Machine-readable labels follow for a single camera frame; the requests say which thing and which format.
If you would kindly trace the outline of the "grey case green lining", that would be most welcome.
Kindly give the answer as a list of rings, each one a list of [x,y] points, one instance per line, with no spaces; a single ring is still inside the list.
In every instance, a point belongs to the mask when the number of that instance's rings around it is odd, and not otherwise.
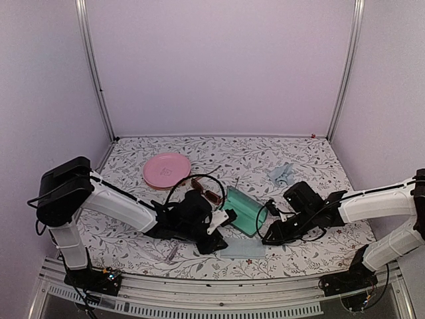
[[[227,187],[224,210],[233,210],[236,219],[231,225],[248,237],[253,237],[264,224],[268,210],[263,204],[233,186]]]

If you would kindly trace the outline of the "blue-grey cleaning cloth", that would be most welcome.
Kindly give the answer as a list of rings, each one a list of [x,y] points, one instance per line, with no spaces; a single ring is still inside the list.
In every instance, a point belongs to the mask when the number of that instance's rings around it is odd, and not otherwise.
[[[220,251],[222,259],[263,259],[266,247],[258,239],[228,238],[228,247]]]

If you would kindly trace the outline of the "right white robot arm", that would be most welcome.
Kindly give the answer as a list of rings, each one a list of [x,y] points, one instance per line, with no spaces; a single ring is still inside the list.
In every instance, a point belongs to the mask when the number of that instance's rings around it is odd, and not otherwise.
[[[319,227],[342,227],[355,221],[395,215],[408,219],[382,239],[361,247],[353,257],[343,284],[356,290],[380,267],[424,244],[424,170],[394,185],[363,191],[336,191],[322,199],[306,182],[293,184],[284,199],[295,211],[277,220],[262,237],[265,245],[283,245]]]

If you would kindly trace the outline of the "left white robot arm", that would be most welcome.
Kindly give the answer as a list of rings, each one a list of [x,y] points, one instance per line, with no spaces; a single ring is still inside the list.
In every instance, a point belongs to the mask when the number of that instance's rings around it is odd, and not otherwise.
[[[179,239],[196,245],[209,255],[227,248],[219,227],[228,213],[217,210],[198,190],[187,191],[180,202],[146,201],[105,181],[83,156],[53,168],[41,178],[39,194],[27,201],[37,221],[51,233],[74,279],[84,288],[94,288],[99,276],[89,266],[89,254],[80,238],[75,214],[89,209],[128,224],[153,239]]]

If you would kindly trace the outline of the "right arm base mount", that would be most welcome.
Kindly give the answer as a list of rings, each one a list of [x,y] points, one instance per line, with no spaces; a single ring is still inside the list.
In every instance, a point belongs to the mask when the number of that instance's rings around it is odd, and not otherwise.
[[[344,308],[352,313],[364,312],[378,304],[386,293],[390,269],[386,264],[386,281],[381,295],[375,298],[378,279],[375,270],[369,270],[363,260],[365,251],[369,245],[360,248],[353,257],[349,269],[335,274],[324,275],[319,279],[318,287],[324,291],[325,296],[335,296],[344,294],[362,288],[371,287],[370,292],[362,292],[354,296],[348,296],[341,299]]]

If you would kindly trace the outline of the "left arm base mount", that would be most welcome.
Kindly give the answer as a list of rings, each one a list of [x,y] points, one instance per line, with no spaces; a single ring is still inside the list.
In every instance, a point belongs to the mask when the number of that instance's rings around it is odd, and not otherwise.
[[[74,288],[81,288],[84,292],[117,296],[122,283],[122,271],[110,266],[103,269],[93,268],[88,250],[86,250],[86,260],[85,267],[72,270],[67,265],[66,259],[63,259],[66,271],[64,283]]]

